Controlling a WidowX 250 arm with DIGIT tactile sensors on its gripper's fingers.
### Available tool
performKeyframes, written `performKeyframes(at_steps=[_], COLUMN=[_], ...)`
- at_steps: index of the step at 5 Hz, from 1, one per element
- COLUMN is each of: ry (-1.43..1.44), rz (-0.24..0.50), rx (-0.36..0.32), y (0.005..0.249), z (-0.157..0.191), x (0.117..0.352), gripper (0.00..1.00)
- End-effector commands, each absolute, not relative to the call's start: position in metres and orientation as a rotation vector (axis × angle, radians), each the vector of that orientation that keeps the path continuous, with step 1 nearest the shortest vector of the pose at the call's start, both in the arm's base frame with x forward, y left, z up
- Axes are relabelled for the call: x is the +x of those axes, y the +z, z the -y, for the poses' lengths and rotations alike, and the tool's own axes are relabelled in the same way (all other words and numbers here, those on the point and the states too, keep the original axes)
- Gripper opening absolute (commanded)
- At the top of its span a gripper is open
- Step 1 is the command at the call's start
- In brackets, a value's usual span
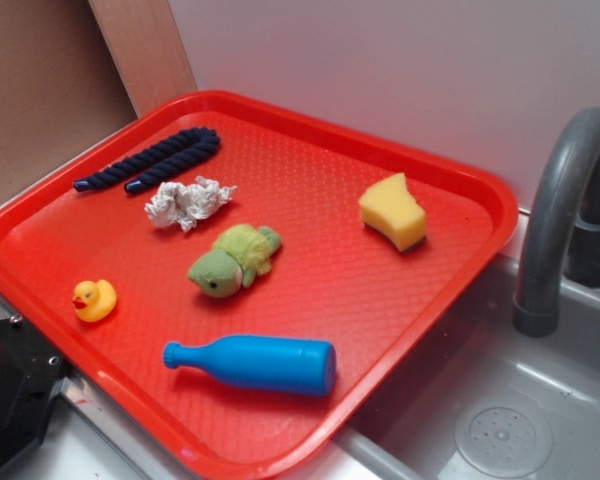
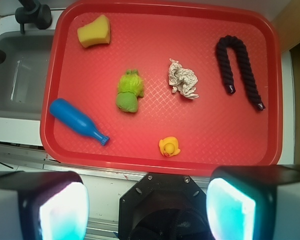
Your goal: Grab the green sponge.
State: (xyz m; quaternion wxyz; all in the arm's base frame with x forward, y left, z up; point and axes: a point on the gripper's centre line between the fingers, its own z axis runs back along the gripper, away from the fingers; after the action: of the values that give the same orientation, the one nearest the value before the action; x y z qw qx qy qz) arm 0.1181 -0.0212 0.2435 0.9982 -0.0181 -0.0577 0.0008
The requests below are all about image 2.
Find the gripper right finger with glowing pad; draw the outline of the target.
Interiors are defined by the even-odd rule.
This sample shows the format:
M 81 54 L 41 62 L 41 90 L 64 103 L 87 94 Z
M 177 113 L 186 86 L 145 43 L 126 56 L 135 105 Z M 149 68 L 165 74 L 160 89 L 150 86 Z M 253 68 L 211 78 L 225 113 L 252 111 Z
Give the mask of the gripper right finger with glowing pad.
M 206 211 L 216 240 L 300 240 L 300 165 L 217 167 Z

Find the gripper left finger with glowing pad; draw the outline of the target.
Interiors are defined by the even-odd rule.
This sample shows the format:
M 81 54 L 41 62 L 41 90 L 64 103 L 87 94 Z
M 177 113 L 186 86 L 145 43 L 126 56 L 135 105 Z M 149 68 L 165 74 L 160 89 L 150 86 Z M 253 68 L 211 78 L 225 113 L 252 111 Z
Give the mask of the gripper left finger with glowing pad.
M 73 171 L 0 171 L 0 240 L 83 240 L 89 194 Z

